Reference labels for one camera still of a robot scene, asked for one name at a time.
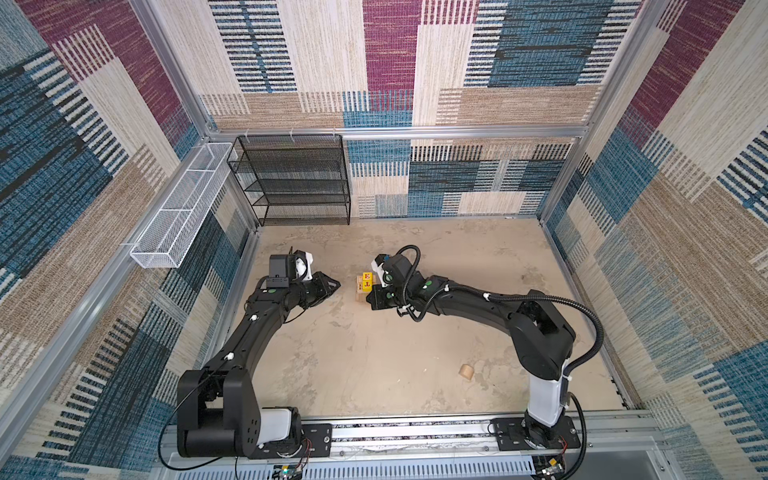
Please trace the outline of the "small wood cylinder block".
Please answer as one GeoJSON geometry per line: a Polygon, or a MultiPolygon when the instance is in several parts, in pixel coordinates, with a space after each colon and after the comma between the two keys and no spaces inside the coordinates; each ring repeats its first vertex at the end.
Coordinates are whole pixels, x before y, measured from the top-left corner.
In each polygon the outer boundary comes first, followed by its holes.
{"type": "Polygon", "coordinates": [[[463,364],[459,369],[459,375],[467,381],[473,379],[474,373],[474,367],[469,364],[463,364]]]}

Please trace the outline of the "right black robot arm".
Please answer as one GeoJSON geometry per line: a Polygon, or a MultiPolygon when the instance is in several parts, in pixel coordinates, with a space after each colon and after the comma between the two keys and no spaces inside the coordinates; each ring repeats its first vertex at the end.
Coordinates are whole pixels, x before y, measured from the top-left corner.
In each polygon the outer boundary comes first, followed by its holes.
{"type": "Polygon", "coordinates": [[[423,277],[418,262],[402,252],[378,255],[371,269],[380,283],[366,301],[374,310],[395,308],[420,322],[428,314],[457,316],[495,328],[511,338],[519,363],[529,374],[529,402],[522,435],[532,448],[556,448],[568,434],[564,419],[571,373],[585,356],[573,358],[576,332],[555,305],[576,307],[567,298],[531,290],[500,295],[432,275],[423,277]]]}

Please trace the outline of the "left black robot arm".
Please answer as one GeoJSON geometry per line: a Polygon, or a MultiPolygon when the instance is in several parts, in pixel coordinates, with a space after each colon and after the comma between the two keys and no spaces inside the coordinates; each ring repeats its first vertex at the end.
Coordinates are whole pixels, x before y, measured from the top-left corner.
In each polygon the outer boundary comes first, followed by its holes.
{"type": "Polygon", "coordinates": [[[295,407],[261,407],[253,372],[292,310],[320,305],[340,287],[312,269],[302,250],[273,255],[269,273],[244,305],[244,315],[221,349],[177,386],[177,451],[184,458],[293,457],[307,449],[295,407]]]}

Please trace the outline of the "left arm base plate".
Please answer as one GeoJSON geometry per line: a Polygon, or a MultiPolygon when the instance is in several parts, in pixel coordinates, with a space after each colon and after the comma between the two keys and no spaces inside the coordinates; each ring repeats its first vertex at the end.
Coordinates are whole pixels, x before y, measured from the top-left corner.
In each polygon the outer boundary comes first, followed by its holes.
{"type": "Polygon", "coordinates": [[[302,424],[291,427],[285,439],[257,446],[249,459],[326,458],[330,456],[332,439],[331,423],[302,424]]]}

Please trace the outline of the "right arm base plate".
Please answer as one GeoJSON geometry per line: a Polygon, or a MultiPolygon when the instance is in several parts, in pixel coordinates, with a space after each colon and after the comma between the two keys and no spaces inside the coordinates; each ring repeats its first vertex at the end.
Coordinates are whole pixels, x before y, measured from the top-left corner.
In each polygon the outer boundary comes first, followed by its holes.
{"type": "Polygon", "coordinates": [[[553,426],[546,426],[528,416],[496,418],[492,433],[500,451],[578,449],[582,441],[572,419],[562,416],[553,426]]]}

